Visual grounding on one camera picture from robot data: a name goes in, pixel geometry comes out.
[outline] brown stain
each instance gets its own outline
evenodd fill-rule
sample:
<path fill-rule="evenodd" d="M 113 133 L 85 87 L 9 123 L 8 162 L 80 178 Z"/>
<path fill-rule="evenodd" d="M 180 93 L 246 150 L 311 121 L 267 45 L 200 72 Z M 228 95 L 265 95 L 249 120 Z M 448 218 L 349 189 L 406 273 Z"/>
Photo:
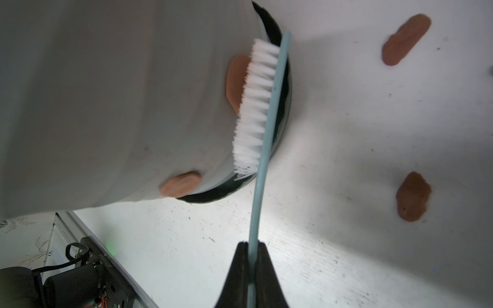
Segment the brown stain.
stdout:
<path fill-rule="evenodd" d="M 202 182 L 202 176 L 196 172 L 188 172 L 175 176 L 160 189 L 161 196 L 181 198 L 191 194 Z"/>
<path fill-rule="evenodd" d="M 418 220 L 426 212 L 431 186 L 421 174 L 413 171 L 407 175 L 397 190 L 397 212 L 406 221 Z"/>
<path fill-rule="evenodd" d="M 393 66 L 398 64 L 413 49 L 431 26 L 431 19 L 418 14 L 409 18 L 395 34 L 392 34 L 382 48 L 382 60 Z"/>
<path fill-rule="evenodd" d="M 242 103 L 243 86 L 250 57 L 239 54 L 231 60 L 226 73 L 226 98 L 236 114 L 240 113 Z"/>

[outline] brush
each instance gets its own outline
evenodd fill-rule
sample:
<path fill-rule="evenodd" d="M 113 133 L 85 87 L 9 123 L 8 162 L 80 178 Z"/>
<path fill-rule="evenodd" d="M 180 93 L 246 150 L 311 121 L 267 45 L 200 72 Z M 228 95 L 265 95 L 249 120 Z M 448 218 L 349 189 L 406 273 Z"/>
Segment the brush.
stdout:
<path fill-rule="evenodd" d="M 290 32 L 282 35 L 280 46 L 261 39 L 254 40 L 233 139 L 237 179 L 257 173 L 248 237 L 248 308 L 255 308 L 260 210 L 290 40 Z"/>

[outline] black cable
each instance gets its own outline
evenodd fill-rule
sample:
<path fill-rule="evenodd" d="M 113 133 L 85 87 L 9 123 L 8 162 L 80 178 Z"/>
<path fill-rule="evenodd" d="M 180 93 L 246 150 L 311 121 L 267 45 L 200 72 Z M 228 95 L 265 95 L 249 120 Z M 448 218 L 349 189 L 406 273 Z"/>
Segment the black cable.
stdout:
<path fill-rule="evenodd" d="M 77 258 L 74 258 L 72 256 L 70 256 L 70 247 L 72 246 L 75 246 L 75 247 L 79 247 L 79 248 L 82 248 L 82 249 L 86 249 L 87 251 L 84 252 L 83 255 L 77 257 Z M 75 264 L 77 262 L 79 262 L 80 260 L 82 260 L 83 258 L 89 256 L 89 247 L 87 247 L 86 245 L 83 245 L 83 244 L 80 244 L 80 243 L 71 243 L 71 244 L 68 244 L 67 247 L 65 248 L 65 256 L 67 257 L 67 259 L 71 260 L 66 262 L 66 263 L 63 263 L 63 264 L 60 264 L 60 265 L 53 265 L 53 266 L 44 266 L 42 268 L 38 268 L 38 269 L 34 269 L 33 270 L 33 273 L 42 273 L 42 272 L 47 272 L 47 271 L 53 271 L 53 270 L 59 270 L 59 269 L 62 269 L 62 268 L 66 268 L 67 266 L 70 266 L 72 264 Z"/>

